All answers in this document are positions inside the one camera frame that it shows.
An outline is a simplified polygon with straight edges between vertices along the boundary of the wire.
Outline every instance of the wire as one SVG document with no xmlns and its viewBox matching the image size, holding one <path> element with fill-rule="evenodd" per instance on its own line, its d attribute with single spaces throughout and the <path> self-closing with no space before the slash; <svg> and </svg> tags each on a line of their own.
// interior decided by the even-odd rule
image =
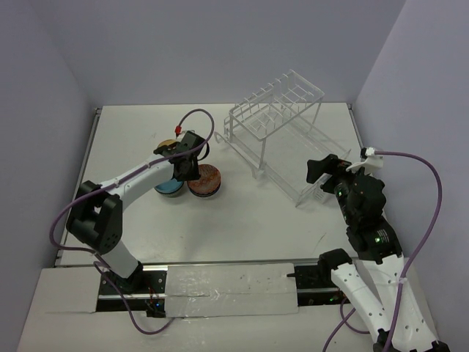
<svg viewBox="0 0 469 352">
<path fill-rule="evenodd" d="M 346 301 L 347 301 L 347 298 L 344 298 L 344 299 L 342 300 L 342 302 L 340 303 L 339 311 L 340 311 L 340 316 L 341 316 L 342 320 L 345 319 L 345 316 L 344 316 L 344 304 L 345 304 Z M 347 321 L 345 321 L 345 325 L 346 325 L 350 330 L 352 330 L 353 332 L 356 332 L 357 334 L 363 334 L 363 335 L 369 334 L 369 331 L 358 330 L 358 329 L 354 328 L 353 326 L 351 326 Z"/>
<path fill-rule="evenodd" d="M 132 177 L 135 177 L 136 175 L 139 175 L 141 174 L 143 171 L 145 171 L 146 169 L 149 169 L 151 166 L 155 165 L 155 164 L 158 164 L 158 163 L 161 163 L 163 161 L 167 161 L 169 159 L 172 159 L 172 158 L 179 158 L 180 156 L 184 156 L 184 155 L 188 155 L 188 154 L 191 154 L 191 153 L 194 153 L 196 152 L 197 150 L 200 150 L 202 149 L 207 143 L 208 141 L 210 140 L 210 138 L 212 138 L 212 135 L 213 135 L 213 132 L 215 131 L 215 120 L 213 119 L 212 115 L 207 111 L 207 110 L 204 110 L 204 109 L 194 109 L 194 110 L 190 110 L 186 115 L 184 115 L 184 117 L 180 120 L 179 122 L 179 125 L 178 127 L 181 126 L 181 124 L 185 121 L 185 119 L 187 119 L 190 115 L 192 115 L 193 113 L 195 112 L 203 112 L 205 113 L 209 119 L 210 119 L 210 122 L 212 123 L 212 127 L 210 129 L 210 132 L 207 136 L 207 138 L 201 143 L 199 144 L 197 147 L 193 148 L 193 149 L 190 149 L 190 150 L 186 150 L 185 152 L 182 152 L 182 153 L 178 153 L 178 154 L 174 154 L 174 155 L 170 155 L 170 156 L 167 156 L 167 157 L 164 157 L 164 158 L 159 158 L 157 160 L 154 160 L 152 162 L 150 162 L 149 164 L 146 164 L 146 165 L 143 165 L 142 167 L 139 167 L 137 170 L 131 172 L 129 175 L 126 175 L 124 176 L 122 179 L 120 179 L 118 181 L 117 184 L 115 183 L 112 183 L 111 185 L 109 186 L 106 186 L 106 187 L 102 187 L 102 188 L 99 188 L 95 191 L 92 191 L 92 192 L 89 192 L 88 194 L 85 194 L 79 198 L 76 198 L 75 200 L 73 200 L 69 205 L 67 205 L 65 208 L 62 209 L 62 211 L 59 213 L 59 215 L 56 216 L 56 218 L 52 221 L 52 224 L 51 224 L 51 228 L 49 229 L 49 241 L 52 243 L 53 246 L 55 246 L 56 248 L 58 249 L 61 249 L 61 250 L 64 250 L 64 251 L 81 251 L 81 252 L 87 252 L 87 253 L 90 253 L 90 254 L 93 254 L 94 256 L 96 256 L 96 258 L 98 259 L 97 262 L 94 262 L 93 265 L 95 266 L 95 268 L 101 273 L 101 275 L 103 275 L 105 278 L 107 278 L 107 276 L 103 273 L 103 271 L 101 271 L 99 269 L 99 265 L 103 266 L 104 268 L 109 268 L 109 265 L 105 262 L 105 260 L 103 260 L 103 258 L 94 250 L 94 249 L 90 249 L 90 248 L 86 248 L 86 247 L 71 247 L 71 246 L 63 246 L 61 245 L 60 243 L 58 243 L 55 239 L 55 236 L 54 236 L 54 233 L 55 233 L 55 230 L 56 230 L 56 227 L 57 227 L 57 224 L 59 223 L 60 219 L 71 209 L 73 208 L 75 205 L 77 204 L 80 204 L 81 202 L 91 198 L 91 197 L 94 197 L 94 196 L 97 196 L 98 194 L 102 194 L 106 191 L 109 191 L 113 188 L 117 188 L 119 187 L 118 185 L 121 184 L 121 183 L 124 183 L 126 181 L 128 181 L 129 179 L 131 179 Z M 133 314 L 132 314 L 132 310 L 130 309 L 127 301 L 125 300 L 125 297 L 124 297 L 124 294 L 121 292 L 121 290 L 109 279 L 106 279 L 107 282 L 109 282 L 109 284 L 115 289 L 115 291 L 119 294 L 119 296 L 122 298 L 122 300 L 124 301 L 124 305 L 125 305 L 125 308 L 127 309 L 127 311 L 129 312 L 129 316 L 130 316 L 130 319 L 132 320 L 132 323 L 133 325 L 135 326 L 135 328 L 140 331 L 142 334 L 145 334 L 145 335 L 153 335 L 153 334 L 158 334 L 159 332 L 163 331 L 164 329 L 166 329 L 169 324 L 172 323 L 173 320 L 170 320 L 163 328 L 161 329 L 158 329 L 157 331 L 145 331 L 143 330 L 142 328 L 140 328 L 140 326 L 138 326 L 138 324 L 135 322 L 135 319 L 133 317 Z"/>
<path fill-rule="evenodd" d="M 328 340 L 325 342 L 324 347 L 322 348 L 322 352 L 326 352 L 326 350 L 329 347 L 330 341 L 332 341 L 333 337 L 336 336 L 337 332 L 340 330 L 340 328 L 349 320 L 349 318 L 355 313 L 355 308 L 353 308 L 347 316 L 342 319 L 342 321 L 336 326 L 334 331 L 332 331 L 332 334 L 328 337 Z"/>
<path fill-rule="evenodd" d="M 428 240 L 428 237 L 432 233 L 433 227 L 435 226 L 435 222 L 437 221 L 437 218 L 438 218 L 438 214 L 440 213 L 441 203 L 443 201 L 443 186 L 441 184 L 440 175 L 438 174 L 438 171 L 436 170 L 436 168 L 433 165 L 431 165 L 430 162 L 428 162 L 427 160 L 421 158 L 420 156 L 409 154 L 409 153 L 382 152 L 382 151 L 376 151 L 375 155 L 403 156 L 405 158 L 411 158 L 411 159 L 415 159 L 417 161 L 420 161 L 421 163 L 427 165 L 430 168 L 430 170 L 432 170 L 432 173 L 435 176 L 435 179 L 437 181 L 437 188 L 438 188 L 437 204 L 436 204 L 435 212 L 433 213 L 433 217 L 432 217 L 432 220 L 430 222 L 430 225 L 428 226 L 428 229 L 426 230 L 425 235 L 421 239 L 420 243 L 417 245 L 416 249 L 414 249 L 414 251 L 410 255 L 407 263 L 404 265 L 404 268 L 402 269 L 401 275 L 399 277 L 399 285 L 397 287 L 397 297 L 396 297 L 396 305 L 394 307 L 393 319 L 391 321 L 391 327 L 389 329 L 388 339 L 386 340 L 386 344 L 384 345 L 384 349 L 382 351 L 382 352 L 388 352 L 389 348 L 391 347 L 391 342 L 392 342 L 392 339 L 393 339 L 393 336 L 394 336 L 394 332 L 396 330 L 397 318 L 399 317 L 399 308 L 401 307 L 401 300 L 402 300 L 402 289 L 404 287 L 403 279 L 406 277 L 407 272 L 408 272 L 410 266 L 412 265 L 412 262 L 415 260 L 418 253 L 424 247 L 424 245 L 426 243 L 426 240 Z M 350 313 L 334 329 L 334 331 L 332 332 L 332 334 L 329 336 L 328 340 L 326 341 L 325 346 L 322 349 L 322 352 L 325 352 L 325 350 L 329 346 L 330 341 L 332 340 L 332 337 L 347 322 L 348 318 L 350 318 L 350 316 L 354 312 L 355 312 L 355 309 L 352 309 L 352 311 L 350 311 Z"/>
</svg>

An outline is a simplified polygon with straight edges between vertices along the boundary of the purple cable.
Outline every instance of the purple cable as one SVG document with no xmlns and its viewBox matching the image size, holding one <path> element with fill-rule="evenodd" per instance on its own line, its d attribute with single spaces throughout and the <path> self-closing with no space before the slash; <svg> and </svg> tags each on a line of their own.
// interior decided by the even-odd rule
<svg viewBox="0 0 469 352">
<path fill-rule="evenodd" d="M 116 284 L 114 284 L 109 278 L 108 276 L 104 273 L 104 271 L 102 271 L 99 266 L 102 265 L 101 262 L 94 262 L 93 265 L 95 266 L 96 270 L 101 274 L 101 276 L 106 279 L 106 281 L 113 287 L 113 289 L 115 289 L 115 291 L 119 294 L 120 298 L 122 298 L 122 301 L 124 302 L 124 305 L 125 305 L 125 308 L 127 309 L 128 313 L 129 313 L 129 316 L 130 316 L 130 320 L 132 321 L 132 324 L 133 326 L 135 326 L 135 329 L 137 329 L 139 332 L 141 332 L 142 334 L 144 335 L 156 335 L 156 334 L 159 334 L 160 332 L 162 332 L 163 330 L 166 330 L 168 328 L 168 326 L 171 325 L 171 323 L 174 321 L 175 318 L 171 318 L 169 320 L 168 323 L 166 323 L 162 328 L 158 329 L 158 330 L 154 330 L 154 331 L 146 331 L 146 330 L 143 330 L 138 324 L 137 322 L 135 321 L 135 318 L 133 316 L 133 313 L 132 313 L 132 309 L 130 308 L 129 306 L 129 303 L 127 302 L 127 299 L 125 299 L 123 293 L 121 290 L 119 290 L 119 288 L 116 286 Z"/>
<path fill-rule="evenodd" d="M 352 316 L 353 313 L 355 313 L 355 308 L 353 308 L 350 311 L 350 313 L 347 314 L 347 316 L 344 319 L 342 319 L 342 321 L 338 324 L 338 326 L 336 326 L 334 331 L 332 331 L 332 334 L 330 334 L 328 340 L 325 342 L 324 347 L 322 348 L 322 352 L 326 352 L 326 350 L 329 347 L 330 341 L 332 341 L 332 339 L 334 338 L 334 336 L 336 336 L 337 332 L 340 330 L 342 325 L 344 325 L 347 322 L 347 320 L 349 320 L 349 318 Z"/>
<path fill-rule="evenodd" d="M 194 110 L 190 110 L 186 115 L 184 115 L 184 117 L 180 120 L 179 122 L 179 125 L 178 126 L 181 126 L 181 124 L 185 121 L 185 119 L 193 114 L 194 112 L 203 112 L 205 113 L 209 118 L 210 118 L 210 122 L 212 123 L 212 128 L 210 129 L 210 132 L 207 136 L 207 138 L 200 144 L 198 145 L 197 147 L 191 149 L 191 150 L 187 150 L 183 153 L 178 153 L 178 154 L 174 154 L 174 155 L 170 155 L 170 156 L 166 156 L 164 158 L 160 158 L 160 159 L 157 159 L 157 160 L 154 160 L 152 161 L 151 163 L 149 163 L 149 165 L 143 165 L 142 167 L 138 168 L 137 170 L 135 170 L 134 172 L 131 172 L 129 175 L 127 176 L 124 176 L 122 179 L 119 180 L 118 184 L 120 183 L 124 183 L 126 181 L 128 181 L 129 179 L 131 179 L 132 177 L 135 177 L 136 175 L 139 175 L 141 174 L 143 171 L 145 171 L 146 169 L 148 169 L 149 167 L 155 165 L 155 164 L 158 164 L 158 163 L 161 163 L 163 161 L 167 161 L 169 159 L 172 159 L 172 158 L 179 158 L 180 156 L 184 156 L 184 155 L 188 155 L 188 154 L 191 154 L 193 152 L 196 152 L 197 150 L 200 150 L 202 149 L 207 143 L 208 141 L 210 140 L 210 138 L 212 138 L 212 135 L 213 135 L 213 132 L 215 131 L 215 120 L 213 119 L 212 115 L 207 111 L 207 110 L 204 110 L 204 109 L 194 109 Z M 82 252 L 87 252 L 87 253 L 91 253 L 93 254 L 94 256 L 96 256 L 96 258 L 99 260 L 98 262 L 94 262 L 93 265 L 95 266 L 95 268 L 101 273 L 101 275 L 103 275 L 104 277 L 106 277 L 106 275 L 98 268 L 98 265 L 102 265 L 104 266 L 105 268 L 109 268 L 109 266 L 107 265 L 107 263 L 103 260 L 103 258 L 98 254 L 96 253 L 96 251 L 94 249 L 90 249 L 90 248 L 86 248 L 86 247 L 69 247 L 69 246 L 63 246 L 61 245 L 60 243 L 58 243 L 54 237 L 54 233 L 55 233 L 55 230 L 56 230 L 56 227 L 57 227 L 57 224 L 59 223 L 60 219 L 63 217 L 63 215 L 65 215 L 71 208 L 73 208 L 75 205 L 83 202 L 84 200 L 87 200 L 91 197 L 94 197 L 98 194 L 101 194 L 101 193 L 104 193 L 106 191 L 109 191 L 110 189 L 113 189 L 113 188 L 116 188 L 116 187 L 119 187 L 118 185 L 112 183 L 111 185 L 109 186 L 106 186 L 106 187 L 102 187 L 100 189 L 97 189 L 96 191 L 92 191 L 88 194 L 85 194 L 75 200 L 73 200 L 69 205 L 67 205 L 64 209 L 62 209 L 62 211 L 59 213 L 59 215 L 52 221 L 52 225 L 51 225 L 51 228 L 49 229 L 49 241 L 52 243 L 53 246 L 57 247 L 58 249 L 61 249 L 61 250 L 64 250 L 64 251 L 82 251 Z M 142 334 L 145 334 L 145 335 L 153 335 L 153 334 L 158 334 L 159 332 L 162 332 L 164 329 L 166 329 L 173 321 L 170 320 L 163 328 L 157 330 L 157 331 L 145 331 L 143 330 L 142 328 L 140 328 L 140 326 L 137 325 L 137 323 L 135 322 L 135 319 L 133 317 L 133 314 L 132 314 L 132 310 L 130 309 L 127 301 L 125 300 L 125 297 L 124 297 L 124 294 L 121 292 L 121 290 L 111 281 L 111 280 L 106 280 L 109 282 L 109 284 L 115 289 L 115 291 L 119 294 L 119 296 L 122 298 L 122 300 L 124 301 L 124 305 L 125 305 L 125 308 L 127 308 L 127 311 L 129 312 L 129 315 L 130 315 L 130 319 L 132 320 L 132 323 L 133 325 L 136 327 L 137 330 L 139 330 Z"/>
<path fill-rule="evenodd" d="M 339 309 L 339 311 L 340 311 L 340 316 L 341 316 L 342 320 L 345 319 L 345 316 L 344 316 L 344 304 L 345 304 L 346 301 L 347 301 L 347 299 L 344 298 L 344 299 L 342 300 L 342 302 L 340 303 L 340 309 Z M 354 328 L 353 326 L 351 326 L 347 321 L 345 321 L 345 325 L 347 325 L 347 327 L 348 327 L 350 330 L 352 330 L 353 332 L 356 332 L 357 334 L 363 334 L 363 335 L 369 334 L 369 331 L 358 330 L 358 329 Z"/>
<path fill-rule="evenodd" d="M 418 253 L 421 251 L 422 247 L 426 243 L 426 240 L 428 240 L 430 233 L 432 233 L 435 222 L 437 221 L 438 214 L 440 213 L 441 202 L 443 201 L 443 186 L 441 184 L 440 175 L 438 174 L 436 168 L 433 165 L 431 165 L 430 162 L 428 162 L 427 160 L 417 155 L 408 154 L 408 153 L 399 153 L 399 152 L 380 152 L 380 151 L 375 152 L 375 154 L 376 155 L 403 156 L 405 158 L 418 160 L 421 163 L 427 165 L 430 168 L 430 170 L 432 170 L 433 175 L 435 176 L 435 179 L 437 181 L 438 198 L 437 198 L 437 205 L 435 208 L 435 212 L 433 213 L 432 220 L 430 222 L 430 225 L 428 226 L 428 229 L 425 232 L 424 237 L 421 239 L 420 243 L 417 245 L 417 248 L 410 255 L 409 260 L 407 261 L 407 263 L 404 265 L 404 268 L 402 269 L 400 279 L 404 279 L 407 275 L 407 271 L 412 265 L 412 262 L 415 260 Z M 399 280 L 399 286 L 397 287 L 396 306 L 394 307 L 393 320 L 391 321 L 391 328 L 389 329 L 388 339 L 386 340 L 386 344 L 384 345 L 383 352 L 388 352 L 389 348 L 391 347 L 391 341 L 393 339 L 394 331 L 396 330 L 397 318 L 399 317 L 399 308 L 401 306 L 401 300 L 402 300 L 402 289 L 404 287 L 404 284 L 400 281 L 401 280 Z"/>
</svg>

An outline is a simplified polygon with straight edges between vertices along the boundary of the purple hose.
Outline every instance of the purple hose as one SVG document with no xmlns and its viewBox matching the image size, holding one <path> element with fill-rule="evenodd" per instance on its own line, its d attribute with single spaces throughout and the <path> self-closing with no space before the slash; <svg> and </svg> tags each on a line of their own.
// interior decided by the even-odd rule
<svg viewBox="0 0 469 352">
<path fill-rule="evenodd" d="M 432 170 L 433 175 L 435 176 L 435 179 L 437 181 L 437 188 L 438 188 L 438 198 L 437 198 L 437 205 L 435 208 L 435 212 L 433 213 L 432 220 L 430 222 L 430 225 L 428 226 L 428 229 L 425 232 L 425 235 L 421 239 L 420 243 L 417 245 L 417 248 L 412 252 L 412 254 L 409 257 L 409 260 L 407 263 L 404 265 L 404 268 L 402 269 L 400 279 L 404 279 L 405 276 L 407 275 L 407 272 L 412 265 L 412 262 L 415 260 L 417 257 L 418 253 L 421 251 L 422 247 L 425 245 L 426 240 L 428 240 L 428 237 L 432 233 L 433 227 L 435 225 L 435 222 L 437 221 L 438 214 L 440 213 L 441 209 L 441 202 L 443 201 L 443 186 L 441 184 L 441 179 L 440 175 L 438 174 L 436 168 L 431 165 L 430 162 L 427 160 L 421 158 L 420 156 L 413 155 L 413 154 L 408 154 L 408 153 L 400 153 L 400 152 L 380 152 L 376 151 L 376 155 L 392 155 L 392 156 L 403 156 L 405 158 L 411 158 L 420 161 L 421 163 L 427 165 L 430 170 Z M 396 324 L 397 324 L 397 318 L 399 317 L 399 308 L 401 306 L 401 300 L 402 300 L 402 289 L 404 287 L 404 284 L 402 282 L 399 283 L 397 286 L 397 297 L 396 297 L 396 305 L 394 307 L 394 313 L 393 313 L 393 319 L 391 321 L 391 328 L 389 329 L 389 334 L 388 334 L 388 339 L 386 340 L 386 344 L 384 345 L 383 352 L 388 352 L 389 348 L 391 347 L 391 342 L 394 336 L 394 331 L 396 330 Z M 337 331 L 347 322 L 348 318 L 355 312 L 355 309 L 352 309 L 350 313 L 342 320 L 342 322 L 332 331 L 332 334 L 329 336 L 328 341 L 326 342 L 324 348 L 322 349 L 322 352 L 325 352 L 327 349 L 327 346 L 329 345 L 330 341 L 332 340 L 332 337 L 337 333 Z"/>
<path fill-rule="evenodd" d="M 344 298 L 344 299 L 342 300 L 342 302 L 340 303 L 339 311 L 340 311 L 340 316 L 341 316 L 342 320 L 345 319 L 345 316 L 344 316 L 344 304 L 345 304 L 346 301 L 347 301 L 347 299 Z M 347 327 L 348 327 L 350 330 L 352 330 L 353 332 L 356 332 L 357 334 L 363 334 L 363 335 L 369 334 L 369 331 L 358 330 L 358 329 L 354 328 L 353 326 L 351 326 L 347 321 L 345 321 L 345 325 L 347 325 Z"/>
<path fill-rule="evenodd" d="M 154 160 L 152 161 L 151 163 L 149 163 L 149 166 L 148 165 L 143 165 L 142 167 L 138 168 L 137 170 L 135 170 L 134 172 L 131 172 L 129 175 L 127 176 L 124 176 L 122 179 L 119 180 L 118 184 L 120 183 L 124 183 L 126 181 L 128 181 L 129 179 L 131 179 L 132 177 L 135 177 L 136 175 L 139 175 L 141 174 L 143 171 L 145 171 L 146 169 L 148 169 L 149 167 L 155 165 L 155 164 L 158 164 L 158 163 L 161 163 L 163 161 L 167 161 L 169 159 L 172 159 L 172 158 L 179 158 L 180 156 L 184 156 L 184 155 L 187 155 L 187 154 L 191 154 L 193 152 L 196 152 L 197 150 L 200 150 L 202 149 L 207 143 L 208 141 L 210 140 L 210 138 L 212 138 L 212 135 L 213 135 L 213 132 L 215 131 L 215 120 L 213 119 L 212 115 L 204 110 L 204 109 L 194 109 L 194 110 L 190 110 L 186 115 L 184 115 L 184 117 L 180 120 L 179 122 L 179 125 L 178 126 L 181 126 L 181 124 L 184 122 L 184 120 L 191 114 L 193 114 L 194 112 L 203 112 L 205 113 L 209 118 L 210 118 L 210 122 L 212 123 L 212 128 L 210 129 L 210 132 L 207 136 L 207 138 L 200 144 L 198 145 L 197 147 L 191 149 L 191 150 L 187 150 L 183 153 L 178 153 L 178 154 L 174 154 L 174 155 L 171 155 L 171 156 L 166 156 L 164 158 L 160 158 L 160 159 L 157 159 L 157 160 Z M 107 263 L 103 260 L 103 258 L 98 254 L 96 253 L 96 251 L 94 249 L 90 249 L 90 248 L 86 248 L 86 247 L 69 247 L 69 246 L 63 246 L 61 245 L 60 243 L 58 243 L 54 237 L 54 233 L 55 233 L 55 230 L 56 230 L 56 227 L 57 227 L 57 224 L 59 223 L 60 219 L 71 209 L 73 208 L 75 205 L 83 202 L 84 200 L 87 200 L 91 197 L 94 197 L 98 194 L 101 194 L 101 193 L 104 193 L 106 191 L 109 191 L 110 189 L 113 189 L 113 188 L 116 188 L 116 187 L 119 187 L 117 186 L 116 184 L 112 183 L 111 185 L 109 186 L 106 186 L 106 187 L 102 187 L 100 189 L 97 189 L 96 191 L 92 191 L 88 194 L 85 194 L 75 200 L 73 200 L 73 202 L 71 202 L 69 205 L 67 205 L 64 209 L 62 209 L 62 211 L 59 213 L 59 215 L 52 221 L 52 225 L 51 225 L 51 228 L 49 229 L 49 241 L 52 243 L 53 246 L 57 247 L 58 249 L 61 249 L 61 250 L 64 250 L 64 251 L 82 251 L 82 252 L 87 252 L 87 253 L 91 253 L 93 254 L 94 256 L 96 256 L 96 258 L 99 260 L 98 262 L 94 262 L 93 265 L 95 266 L 95 268 L 101 273 L 101 275 L 103 275 L 105 278 L 106 278 L 106 281 L 109 282 L 109 284 L 115 289 L 115 291 L 119 294 L 119 296 L 122 298 L 122 300 L 124 301 L 124 305 L 125 305 L 125 308 L 127 309 L 127 311 L 129 312 L 129 316 L 130 316 L 130 319 L 132 320 L 132 324 L 135 326 L 135 328 L 140 331 L 142 334 L 145 334 L 145 335 L 154 335 L 154 334 L 158 334 L 160 332 L 162 332 L 164 329 L 166 329 L 174 320 L 174 318 L 172 318 L 163 328 L 161 329 L 158 329 L 156 331 L 145 331 L 143 330 L 138 324 L 137 322 L 135 322 L 135 318 L 133 317 L 133 314 L 132 314 L 132 310 L 130 309 L 127 301 L 125 300 L 125 297 L 124 297 L 124 294 L 121 292 L 121 290 L 109 279 L 107 279 L 107 276 L 98 268 L 99 265 L 101 266 L 104 266 L 105 268 L 109 268 L 109 265 L 107 265 Z"/>
</svg>

